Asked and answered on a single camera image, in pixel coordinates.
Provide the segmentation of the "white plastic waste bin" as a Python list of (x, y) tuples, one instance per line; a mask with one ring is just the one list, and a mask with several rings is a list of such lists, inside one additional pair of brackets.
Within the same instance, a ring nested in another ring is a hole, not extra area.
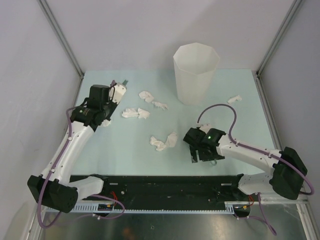
[(220, 57), (211, 46), (182, 45), (173, 55), (178, 99), (187, 106), (199, 105), (213, 80)]

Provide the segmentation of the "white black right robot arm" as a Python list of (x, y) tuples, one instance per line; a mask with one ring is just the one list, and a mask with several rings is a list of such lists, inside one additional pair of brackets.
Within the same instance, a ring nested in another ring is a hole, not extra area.
[(222, 130), (210, 128), (203, 131), (200, 127), (190, 128), (183, 141), (189, 145), (194, 163), (233, 158), (263, 171), (243, 175), (230, 188), (231, 196), (237, 201), (258, 192), (275, 192), (289, 200), (296, 200), (302, 193), (301, 188), (308, 171), (298, 153), (290, 147), (284, 150), (258, 149), (231, 140)]

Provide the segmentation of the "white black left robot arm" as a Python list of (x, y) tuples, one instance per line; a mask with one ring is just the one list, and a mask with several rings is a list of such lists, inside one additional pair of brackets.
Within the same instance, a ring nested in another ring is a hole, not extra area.
[(101, 175), (91, 174), (74, 182), (70, 177), (83, 147), (99, 126), (110, 123), (126, 90), (120, 83), (92, 85), (82, 104), (67, 110), (68, 129), (57, 152), (40, 175), (31, 175), (27, 181), (39, 207), (69, 213), (79, 200), (91, 195), (100, 200), (110, 196), (111, 188)]

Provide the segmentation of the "green dustpan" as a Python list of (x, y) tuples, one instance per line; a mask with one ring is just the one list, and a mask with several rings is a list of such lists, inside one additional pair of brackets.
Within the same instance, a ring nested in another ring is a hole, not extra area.
[(213, 156), (207, 155), (205, 153), (199, 153), (199, 160), (202, 162), (209, 162), (212, 166), (217, 165), (217, 161), (214, 159)]

